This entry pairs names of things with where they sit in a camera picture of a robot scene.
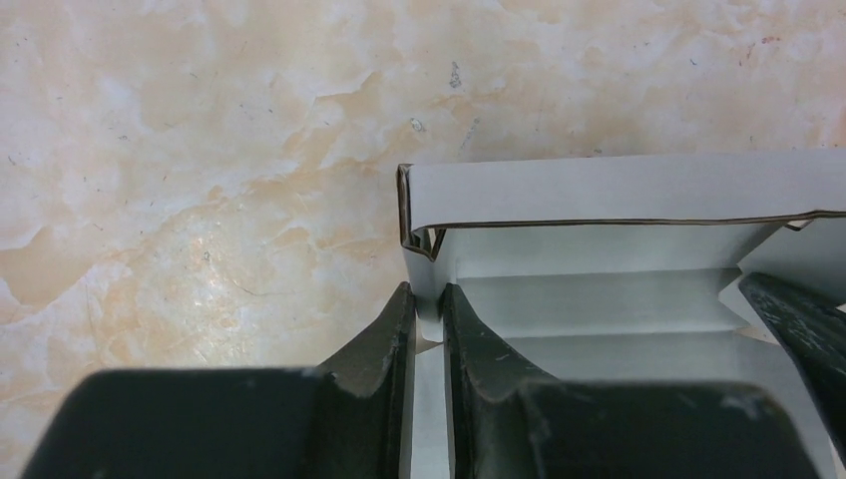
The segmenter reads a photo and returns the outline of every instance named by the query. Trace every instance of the white cardboard box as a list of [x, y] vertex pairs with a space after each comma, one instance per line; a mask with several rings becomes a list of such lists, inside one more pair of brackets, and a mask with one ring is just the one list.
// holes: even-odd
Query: white cardboard box
[[[562, 379], [758, 385], [834, 477], [796, 368], [750, 337], [767, 334], [736, 285], [761, 271], [846, 302], [846, 150], [401, 166], [397, 183], [424, 338], [442, 340], [437, 300], [453, 282]], [[429, 375], [415, 400], [445, 400]], [[429, 419], [431, 435], [442, 418]]]

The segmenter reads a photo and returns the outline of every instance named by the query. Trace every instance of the curved black plastic piece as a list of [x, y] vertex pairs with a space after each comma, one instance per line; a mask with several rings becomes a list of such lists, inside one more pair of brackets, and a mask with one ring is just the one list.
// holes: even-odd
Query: curved black plastic piece
[[846, 457], [846, 313], [828, 297], [767, 274], [750, 274], [739, 287], [793, 359]]
[[94, 374], [23, 477], [407, 477], [414, 317], [402, 283], [317, 368]]
[[816, 477], [756, 387], [560, 381], [488, 328], [459, 286], [441, 304], [457, 479]]

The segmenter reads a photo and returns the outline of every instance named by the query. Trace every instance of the marble surface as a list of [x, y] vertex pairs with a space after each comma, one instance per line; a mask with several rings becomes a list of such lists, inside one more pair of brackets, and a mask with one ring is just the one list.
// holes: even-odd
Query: marble surface
[[0, 476], [115, 366], [315, 363], [398, 163], [846, 146], [842, 0], [0, 2]]

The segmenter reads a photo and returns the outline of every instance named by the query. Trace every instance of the gray surface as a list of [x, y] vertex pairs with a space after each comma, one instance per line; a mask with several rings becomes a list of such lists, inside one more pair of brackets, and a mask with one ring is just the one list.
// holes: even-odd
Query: gray surface
[[589, 225], [453, 230], [447, 237], [455, 244], [455, 276], [463, 278], [736, 267], [777, 228]]
[[727, 331], [748, 325], [717, 300], [737, 269], [459, 279], [503, 337]]
[[449, 479], [444, 346], [418, 354], [414, 369], [411, 477]]

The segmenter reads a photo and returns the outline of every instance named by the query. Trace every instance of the black plastic part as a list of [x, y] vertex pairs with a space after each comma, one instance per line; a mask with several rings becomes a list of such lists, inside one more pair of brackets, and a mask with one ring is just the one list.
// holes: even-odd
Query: black plastic part
[[841, 458], [846, 457], [846, 313], [836, 301], [753, 273], [740, 292], [788, 352]]
[[402, 283], [317, 368], [94, 374], [23, 477], [407, 477], [414, 317]]
[[459, 286], [441, 307], [456, 479], [817, 477], [756, 387], [560, 381], [488, 328]]

